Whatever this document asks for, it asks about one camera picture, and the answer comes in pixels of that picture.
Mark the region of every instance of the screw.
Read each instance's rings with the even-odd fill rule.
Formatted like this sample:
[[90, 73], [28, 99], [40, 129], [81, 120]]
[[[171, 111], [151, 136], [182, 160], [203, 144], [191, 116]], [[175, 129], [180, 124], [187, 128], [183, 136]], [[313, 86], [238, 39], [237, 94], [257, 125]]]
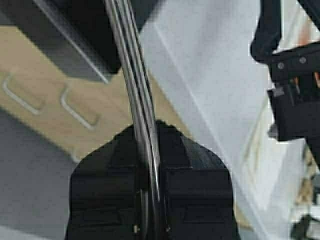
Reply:
[[134, 225], [134, 226], [133, 226], [133, 232], [134, 232], [135, 234], [138, 234], [138, 233], [140, 232], [140, 227], [138, 227], [138, 225]]
[[282, 70], [285, 68], [285, 64], [283, 62], [278, 63], [278, 69]]
[[305, 63], [307, 62], [307, 59], [306, 59], [304, 56], [303, 56], [303, 57], [300, 57], [299, 62], [300, 62], [301, 64], [305, 64]]

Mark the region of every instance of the metal bracket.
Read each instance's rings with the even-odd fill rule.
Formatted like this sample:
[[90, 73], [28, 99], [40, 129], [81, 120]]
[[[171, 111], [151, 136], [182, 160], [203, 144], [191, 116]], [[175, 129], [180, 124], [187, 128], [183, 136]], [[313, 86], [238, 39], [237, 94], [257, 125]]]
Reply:
[[13, 74], [10, 73], [5, 80], [2, 83], [2, 88], [3, 91], [10, 97], [12, 98], [14, 101], [16, 101], [17, 103], [19, 103], [22, 107], [24, 107], [26, 110], [28, 110], [29, 112], [31, 112], [33, 115], [39, 115], [41, 114], [42, 110], [44, 109], [44, 105], [42, 104], [42, 106], [40, 108], [35, 108], [33, 106], [31, 106], [28, 102], [26, 102], [25, 100], [23, 100], [21, 97], [19, 97], [18, 95], [16, 95], [13, 91], [11, 91], [8, 87], [9, 81], [13, 78]]
[[95, 130], [95, 128], [97, 127], [99, 120], [100, 120], [100, 115], [99, 117], [96, 119], [94, 124], [91, 124], [90, 122], [88, 122], [83, 116], [81, 116], [76, 110], [74, 110], [68, 103], [67, 103], [67, 96], [68, 93], [70, 92], [70, 86], [67, 85], [64, 90], [63, 93], [61, 94], [60, 97], [60, 103], [62, 105], [62, 107], [74, 118], [76, 119], [79, 123], [81, 123], [85, 128], [89, 129], [90, 131]]

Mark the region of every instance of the wooden cabinet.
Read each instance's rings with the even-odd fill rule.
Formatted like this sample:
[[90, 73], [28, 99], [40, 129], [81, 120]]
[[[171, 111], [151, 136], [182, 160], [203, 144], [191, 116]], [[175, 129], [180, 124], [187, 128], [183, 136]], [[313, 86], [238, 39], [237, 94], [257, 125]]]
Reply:
[[[70, 78], [16, 27], [0, 27], [0, 107], [75, 161], [132, 124], [122, 72], [109, 84]], [[155, 114], [187, 136], [186, 126], [151, 77]]]

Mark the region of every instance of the metal rod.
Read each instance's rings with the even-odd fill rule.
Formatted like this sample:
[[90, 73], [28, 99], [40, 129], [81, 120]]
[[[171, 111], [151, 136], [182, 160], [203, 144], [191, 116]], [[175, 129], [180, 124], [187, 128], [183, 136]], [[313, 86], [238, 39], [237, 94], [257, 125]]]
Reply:
[[104, 0], [104, 3], [122, 64], [138, 150], [142, 164], [148, 170], [148, 188], [141, 191], [140, 236], [143, 240], [146, 237], [163, 240], [165, 228], [162, 218], [163, 195], [159, 183], [157, 127], [139, 34], [129, 0]]

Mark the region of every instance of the metal drawer handle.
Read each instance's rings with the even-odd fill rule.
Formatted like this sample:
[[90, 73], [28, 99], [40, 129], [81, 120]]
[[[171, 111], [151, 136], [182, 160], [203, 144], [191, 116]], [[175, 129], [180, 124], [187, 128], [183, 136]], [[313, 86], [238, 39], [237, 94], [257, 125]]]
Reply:
[[22, 107], [24, 107], [25, 109], [27, 109], [29, 112], [31, 112], [34, 115], [39, 115], [42, 110], [44, 109], [45, 103], [42, 104], [42, 106], [40, 108], [35, 108], [33, 106], [31, 106], [28, 102], [26, 102], [25, 100], [23, 100], [21, 97], [19, 97], [18, 95], [16, 95], [13, 91], [11, 91], [8, 87], [9, 81], [13, 78], [13, 74], [10, 73], [5, 80], [2, 83], [2, 88], [3, 91], [13, 100], [15, 100], [17, 103], [19, 103]]
[[90, 122], [88, 122], [83, 116], [81, 116], [76, 110], [74, 110], [68, 103], [67, 103], [67, 96], [68, 93], [70, 92], [70, 86], [67, 85], [64, 90], [63, 93], [61, 94], [60, 97], [60, 103], [62, 105], [62, 107], [74, 118], [76, 119], [79, 123], [81, 123], [85, 128], [93, 131], [100, 120], [100, 115], [97, 117], [96, 121], [94, 124], [91, 124]]

